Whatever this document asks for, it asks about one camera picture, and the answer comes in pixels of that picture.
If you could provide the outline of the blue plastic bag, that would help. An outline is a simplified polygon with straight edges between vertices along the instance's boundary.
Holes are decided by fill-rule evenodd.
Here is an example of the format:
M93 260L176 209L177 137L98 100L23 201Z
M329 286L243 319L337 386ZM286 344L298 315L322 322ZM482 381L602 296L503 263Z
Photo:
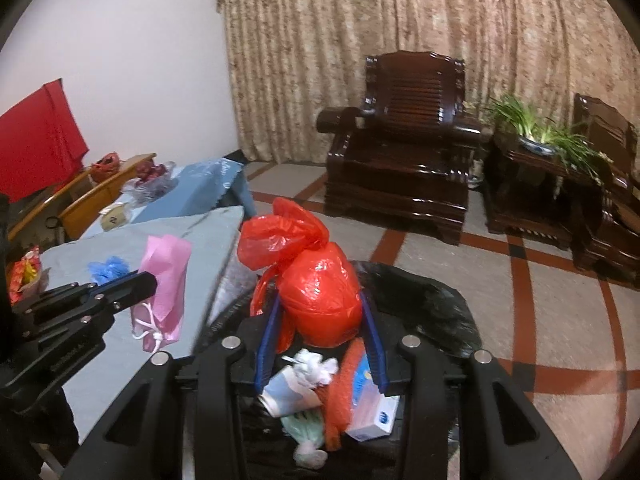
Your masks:
M108 257L103 262L90 262L88 270L92 280L97 285L104 285L118 280L130 272L128 263L116 256Z

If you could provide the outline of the pink face mask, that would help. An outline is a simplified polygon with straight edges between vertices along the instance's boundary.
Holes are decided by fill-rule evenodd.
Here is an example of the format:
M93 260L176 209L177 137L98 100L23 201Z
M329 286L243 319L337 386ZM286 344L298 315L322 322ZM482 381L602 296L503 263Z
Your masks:
M173 235L148 237L139 272L156 278L153 295L131 308L132 336L154 354L180 339L186 270L192 255L188 240Z

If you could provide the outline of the white cardboard box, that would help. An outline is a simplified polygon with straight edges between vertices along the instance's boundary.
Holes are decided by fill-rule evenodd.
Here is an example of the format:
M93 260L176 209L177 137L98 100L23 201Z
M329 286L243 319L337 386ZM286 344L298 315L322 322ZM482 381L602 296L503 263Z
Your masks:
M384 396L372 380L366 356L360 360L352 380L352 419L346 434L358 442L389 437L400 396Z

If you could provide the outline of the red plastic bag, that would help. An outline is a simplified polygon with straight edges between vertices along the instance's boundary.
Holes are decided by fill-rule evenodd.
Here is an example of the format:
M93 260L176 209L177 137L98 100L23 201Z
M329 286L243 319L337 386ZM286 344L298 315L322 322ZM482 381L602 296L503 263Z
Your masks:
M272 213L242 225L239 262L262 270L250 314L264 310L269 284L275 284L283 309L277 352L300 335L308 346L336 348L358 334L362 320L360 285L341 247L307 209L278 197Z

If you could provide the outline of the white tissue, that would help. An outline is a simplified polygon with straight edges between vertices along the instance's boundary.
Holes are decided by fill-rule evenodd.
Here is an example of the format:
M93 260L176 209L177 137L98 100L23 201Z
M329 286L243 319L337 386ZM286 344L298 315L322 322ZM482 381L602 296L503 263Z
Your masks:
M292 366L299 385L309 389L328 386L340 369L337 359L325 359L320 353L307 349L300 349L295 356L282 356L282 359Z

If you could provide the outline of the green white trash wad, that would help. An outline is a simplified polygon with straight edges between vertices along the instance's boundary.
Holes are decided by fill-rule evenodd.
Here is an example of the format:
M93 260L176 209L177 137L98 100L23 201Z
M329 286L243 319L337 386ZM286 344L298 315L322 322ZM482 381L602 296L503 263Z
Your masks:
M280 418L283 431L297 443L293 454L297 467L318 470L326 463L324 419L320 408Z

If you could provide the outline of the tissue box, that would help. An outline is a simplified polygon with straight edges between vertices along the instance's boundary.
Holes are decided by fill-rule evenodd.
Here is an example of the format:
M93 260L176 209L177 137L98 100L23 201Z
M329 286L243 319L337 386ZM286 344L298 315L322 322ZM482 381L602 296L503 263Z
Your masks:
M100 227L108 232L128 224L131 219L130 203L114 203L100 211Z

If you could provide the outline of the glass fruit bowl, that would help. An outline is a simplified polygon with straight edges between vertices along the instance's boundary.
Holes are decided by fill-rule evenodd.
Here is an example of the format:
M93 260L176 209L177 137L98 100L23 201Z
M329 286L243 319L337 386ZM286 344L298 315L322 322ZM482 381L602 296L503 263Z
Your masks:
M130 200L139 206L152 203L166 195L177 185L178 179L172 175L176 166L174 162L164 162L163 165L167 168L166 174L148 182L141 182L136 171L134 177L122 186L122 194L129 196Z

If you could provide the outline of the orange mesh net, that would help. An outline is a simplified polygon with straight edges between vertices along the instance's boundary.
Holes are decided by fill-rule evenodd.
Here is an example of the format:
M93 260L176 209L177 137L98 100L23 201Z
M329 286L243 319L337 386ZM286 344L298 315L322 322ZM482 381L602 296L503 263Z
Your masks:
M319 393L324 419L324 447L328 452L337 451L341 447L341 436L352 421L352 383L365 354L363 339L354 338L347 347L332 382L322 387Z

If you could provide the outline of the red bag on cabinet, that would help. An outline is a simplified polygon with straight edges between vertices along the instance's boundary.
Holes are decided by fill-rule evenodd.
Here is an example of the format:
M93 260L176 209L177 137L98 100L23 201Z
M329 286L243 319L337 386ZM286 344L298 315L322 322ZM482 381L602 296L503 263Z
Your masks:
M120 158L116 152L104 155L90 166L90 178L93 183L100 184L119 173Z

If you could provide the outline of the red cloth cover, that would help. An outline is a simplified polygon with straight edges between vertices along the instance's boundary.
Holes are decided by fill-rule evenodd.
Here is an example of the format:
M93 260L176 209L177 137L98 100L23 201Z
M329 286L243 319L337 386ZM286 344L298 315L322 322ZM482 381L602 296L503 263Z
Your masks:
M59 79L7 110L0 136L1 194L10 203L68 182L88 153Z

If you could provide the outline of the blue table cover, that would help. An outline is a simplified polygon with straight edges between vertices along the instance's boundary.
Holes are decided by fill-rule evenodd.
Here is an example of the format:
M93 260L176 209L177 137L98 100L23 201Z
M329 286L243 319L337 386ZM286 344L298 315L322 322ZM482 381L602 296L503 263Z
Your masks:
M111 204L130 203L131 219L128 224L194 216L231 206L242 207L247 219L257 214L242 162L228 158L209 159L188 166L175 166L172 175L178 179L177 185L152 203L139 206L120 191ZM103 232L97 218L81 236L88 238Z

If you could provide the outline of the dark wooden side table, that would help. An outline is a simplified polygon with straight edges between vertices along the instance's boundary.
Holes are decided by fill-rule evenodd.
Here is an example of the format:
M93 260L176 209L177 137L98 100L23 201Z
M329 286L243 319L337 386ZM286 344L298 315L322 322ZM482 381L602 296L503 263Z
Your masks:
M559 156L535 154L516 134L497 131L484 161L487 229L518 232L567 250L574 238L575 193L596 185L586 172L565 167Z

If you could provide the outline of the potted green plant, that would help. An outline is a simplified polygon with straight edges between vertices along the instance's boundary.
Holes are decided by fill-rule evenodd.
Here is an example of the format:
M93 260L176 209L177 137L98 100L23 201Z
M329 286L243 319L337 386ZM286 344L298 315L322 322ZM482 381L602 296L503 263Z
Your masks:
M509 148L560 162L566 170L578 171L600 183L605 159L581 134L543 118L533 105L510 93L491 98L486 107L494 126L494 140Z

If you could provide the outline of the beige patterned curtain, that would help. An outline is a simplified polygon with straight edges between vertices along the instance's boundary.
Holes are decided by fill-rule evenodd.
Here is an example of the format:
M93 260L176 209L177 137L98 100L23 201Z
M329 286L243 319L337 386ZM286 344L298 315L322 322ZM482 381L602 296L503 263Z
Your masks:
M639 48L608 0L217 0L239 144L251 160L324 162L316 120L360 107L369 58L454 64L474 115L504 94L565 125L577 93L639 118Z

